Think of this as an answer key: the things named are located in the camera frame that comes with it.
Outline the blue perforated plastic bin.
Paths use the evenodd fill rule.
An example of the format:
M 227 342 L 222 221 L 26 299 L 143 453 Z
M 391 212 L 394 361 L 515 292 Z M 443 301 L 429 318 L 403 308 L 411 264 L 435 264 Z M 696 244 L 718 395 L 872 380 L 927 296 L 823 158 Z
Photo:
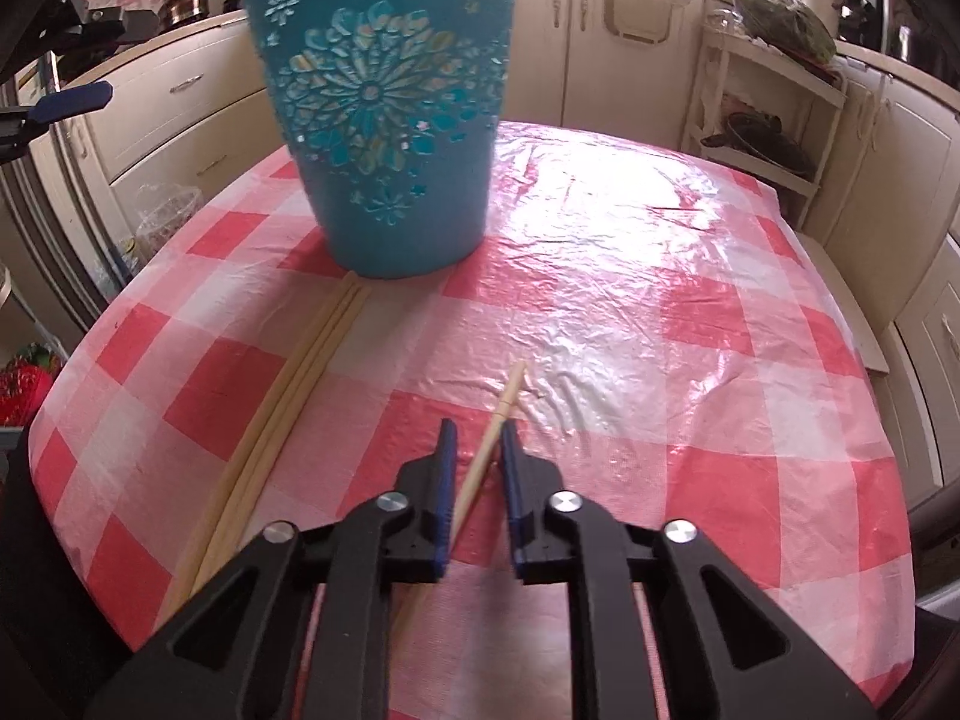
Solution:
M 332 259 L 441 270 L 482 242 L 516 0 L 242 0 Z

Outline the pink checkered tablecloth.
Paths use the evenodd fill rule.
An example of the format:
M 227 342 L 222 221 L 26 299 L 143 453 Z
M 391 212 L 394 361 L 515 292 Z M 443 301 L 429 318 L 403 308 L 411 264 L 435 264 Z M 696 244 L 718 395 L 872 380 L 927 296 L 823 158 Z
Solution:
M 140 271 L 53 384 L 32 483 L 128 645 L 338 280 L 280 149 Z M 482 245 L 374 285 L 252 520 L 334 522 L 443 419 L 470 458 L 516 364 L 531 454 L 620 520 L 692 520 L 871 699 L 892 694 L 914 650 L 907 507 L 850 330 L 769 188 L 665 149 L 501 125 Z

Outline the clear floral trash bin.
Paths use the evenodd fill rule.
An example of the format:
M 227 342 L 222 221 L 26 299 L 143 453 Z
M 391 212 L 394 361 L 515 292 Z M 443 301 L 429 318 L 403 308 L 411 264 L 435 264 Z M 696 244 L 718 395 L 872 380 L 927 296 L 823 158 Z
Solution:
M 145 184 L 135 195 L 140 221 L 135 241 L 145 260 L 153 259 L 172 236 L 205 205 L 198 187 L 181 184 Z

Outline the steel kettle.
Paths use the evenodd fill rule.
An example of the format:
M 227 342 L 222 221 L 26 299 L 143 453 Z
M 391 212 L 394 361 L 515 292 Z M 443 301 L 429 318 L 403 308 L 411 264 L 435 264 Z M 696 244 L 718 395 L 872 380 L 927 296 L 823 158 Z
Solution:
M 161 0 L 158 20 L 162 32 L 189 26 L 210 16 L 208 0 Z

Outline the green plastic bag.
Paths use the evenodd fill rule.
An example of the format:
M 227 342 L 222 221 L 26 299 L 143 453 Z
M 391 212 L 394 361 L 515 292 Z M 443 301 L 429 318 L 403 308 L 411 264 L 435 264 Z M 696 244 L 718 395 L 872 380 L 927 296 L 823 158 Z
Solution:
M 732 0 L 748 34 L 817 65 L 836 55 L 835 38 L 800 0 Z

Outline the white storage trolley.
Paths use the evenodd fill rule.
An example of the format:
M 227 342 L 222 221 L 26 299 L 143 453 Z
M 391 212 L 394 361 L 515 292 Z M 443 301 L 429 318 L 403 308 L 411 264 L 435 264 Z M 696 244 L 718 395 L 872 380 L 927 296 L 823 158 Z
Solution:
M 758 39 L 729 29 L 703 30 L 680 148 L 772 185 L 793 226 L 804 224 L 832 156 L 848 101 L 841 73 L 817 75 Z M 734 112 L 755 114 L 797 146 L 807 166 L 791 167 L 726 132 Z

